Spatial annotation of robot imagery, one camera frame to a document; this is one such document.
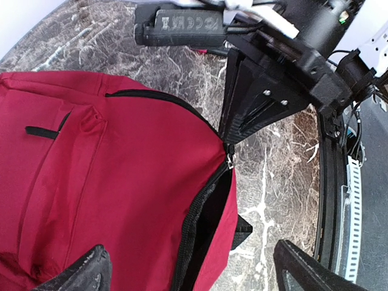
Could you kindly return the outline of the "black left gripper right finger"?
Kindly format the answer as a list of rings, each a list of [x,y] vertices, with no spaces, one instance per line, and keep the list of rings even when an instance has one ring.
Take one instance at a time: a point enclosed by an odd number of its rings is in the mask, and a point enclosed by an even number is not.
[[[289,240],[279,240],[273,253],[279,290],[364,290],[323,267]]]

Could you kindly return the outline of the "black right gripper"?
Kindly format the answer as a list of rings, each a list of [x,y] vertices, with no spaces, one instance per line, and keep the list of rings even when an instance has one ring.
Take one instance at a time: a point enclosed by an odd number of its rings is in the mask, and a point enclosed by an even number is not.
[[[343,80],[314,48],[274,30],[230,35],[219,135],[239,143],[308,105],[343,109]]]

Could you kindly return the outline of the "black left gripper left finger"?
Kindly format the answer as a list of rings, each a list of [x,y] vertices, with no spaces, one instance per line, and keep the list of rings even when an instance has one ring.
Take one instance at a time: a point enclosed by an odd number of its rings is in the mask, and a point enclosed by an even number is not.
[[[109,291],[112,281],[112,262],[103,245],[90,249],[70,267],[53,279],[35,287],[41,291]]]

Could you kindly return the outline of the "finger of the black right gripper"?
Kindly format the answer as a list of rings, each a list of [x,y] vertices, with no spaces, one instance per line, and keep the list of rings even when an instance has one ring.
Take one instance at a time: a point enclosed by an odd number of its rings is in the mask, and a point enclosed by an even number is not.
[[[149,47],[219,47],[226,38],[223,13],[175,4],[138,4],[135,42]]]

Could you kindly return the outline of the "red student backpack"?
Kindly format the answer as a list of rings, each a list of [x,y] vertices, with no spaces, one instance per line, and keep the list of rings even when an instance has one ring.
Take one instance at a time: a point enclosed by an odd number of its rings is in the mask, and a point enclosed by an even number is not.
[[[210,290],[241,239],[235,149],[126,76],[1,74],[1,289],[85,261],[91,288]]]

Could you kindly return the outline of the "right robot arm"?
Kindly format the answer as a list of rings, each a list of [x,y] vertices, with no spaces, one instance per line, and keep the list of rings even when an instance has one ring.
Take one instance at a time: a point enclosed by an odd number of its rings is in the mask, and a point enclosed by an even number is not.
[[[379,1],[146,1],[135,41],[228,49],[219,133],[237,144],[312,105],[339,140],[343,111],[387,96],[387,21]]]

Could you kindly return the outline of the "black front rail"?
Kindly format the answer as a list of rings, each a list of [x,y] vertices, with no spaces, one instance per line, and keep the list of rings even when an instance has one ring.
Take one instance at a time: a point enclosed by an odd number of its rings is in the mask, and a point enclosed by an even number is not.
[[[344,121],[341,115],[317,114],[319,137],[319,208],[313,256],[335,271],[341,235],[342,187],[347,185],[346,153],[341,147]]]

